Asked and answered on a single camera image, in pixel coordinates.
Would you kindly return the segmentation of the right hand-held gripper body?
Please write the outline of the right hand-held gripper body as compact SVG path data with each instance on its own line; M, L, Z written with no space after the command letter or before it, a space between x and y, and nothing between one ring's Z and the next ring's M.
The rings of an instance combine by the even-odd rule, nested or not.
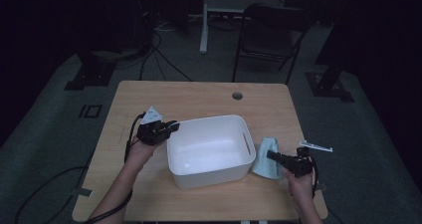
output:
M296 156L282 155L282 166L295 177L302 177L312 173L317 169L317 164L310 154L311 149L333 152L332 147L324 147L306 140L301 140L299 142L299 147L297 148Z

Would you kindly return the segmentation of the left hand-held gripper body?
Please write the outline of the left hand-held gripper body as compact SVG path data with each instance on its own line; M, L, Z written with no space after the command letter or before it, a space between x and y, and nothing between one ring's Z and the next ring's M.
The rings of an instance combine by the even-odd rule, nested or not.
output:
M144 144L159 144L170 138L164 125L162 115L154 107L150 107L141 115L136 137Z

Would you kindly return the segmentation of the light blue cloth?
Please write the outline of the light blue cloth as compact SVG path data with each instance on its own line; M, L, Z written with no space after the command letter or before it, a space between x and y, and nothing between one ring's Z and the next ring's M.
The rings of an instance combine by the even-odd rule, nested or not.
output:
M268 151L279 152L278 141L273 137L263 137L259 145L252 171L262 177L279 180L284 177L281 166L267 156Z

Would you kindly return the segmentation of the white plastic storage bin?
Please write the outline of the white plastic storage bin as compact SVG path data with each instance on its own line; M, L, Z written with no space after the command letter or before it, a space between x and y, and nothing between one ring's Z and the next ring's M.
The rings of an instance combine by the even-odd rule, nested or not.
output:
M181 121L167 141L167 158L176 185L189 189L244 178L256 149L240 116L219 115Z

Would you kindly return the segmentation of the person's left hand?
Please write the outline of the person's left hand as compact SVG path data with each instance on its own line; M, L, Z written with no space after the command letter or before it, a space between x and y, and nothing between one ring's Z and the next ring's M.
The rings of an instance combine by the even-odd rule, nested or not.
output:
M161 147L161 143L148 145L135 138L129 145L124 168L132 172L139 172L159 147Z

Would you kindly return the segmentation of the person's right hand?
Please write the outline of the person's right hand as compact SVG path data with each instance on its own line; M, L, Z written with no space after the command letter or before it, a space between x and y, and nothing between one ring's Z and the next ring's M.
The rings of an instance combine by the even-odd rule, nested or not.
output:
M313 201L313 175L307 174L302 177L295 177L286 168L282 168L285 177L289 182L289 190L297 204L305 205Z

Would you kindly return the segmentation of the black stand base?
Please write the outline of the black stand base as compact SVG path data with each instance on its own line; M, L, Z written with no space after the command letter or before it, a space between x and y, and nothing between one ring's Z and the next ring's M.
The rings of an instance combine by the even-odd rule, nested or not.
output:
M353 103L354 98L342 85L339 77L342 69L330 66L324 73L306 72L313 95L321 98L339 98L344 103Z
M107 87L116 63L99 59L91 51L77 53L81 66L65 91L82 91L85 87Z

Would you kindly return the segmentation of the black folding chair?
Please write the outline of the black folding chair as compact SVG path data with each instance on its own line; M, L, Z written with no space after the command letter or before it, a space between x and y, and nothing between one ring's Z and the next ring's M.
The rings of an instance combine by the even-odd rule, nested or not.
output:
M311 14L301 8L272 4L249 5L241 18L232 82L236 81L241 57L278 61L281 69L291 65L285 80L290 82L302 41L313 25Z

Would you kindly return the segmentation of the white metal desk frame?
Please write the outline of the white metal desk frame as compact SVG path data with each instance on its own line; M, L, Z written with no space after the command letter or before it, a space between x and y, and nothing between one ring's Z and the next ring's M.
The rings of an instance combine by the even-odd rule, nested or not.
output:
M210 12L241 14L250 4L270 3L283 6L286 0L203 0L202 2L202 31L199 52L206 54L208 50L208 19Z

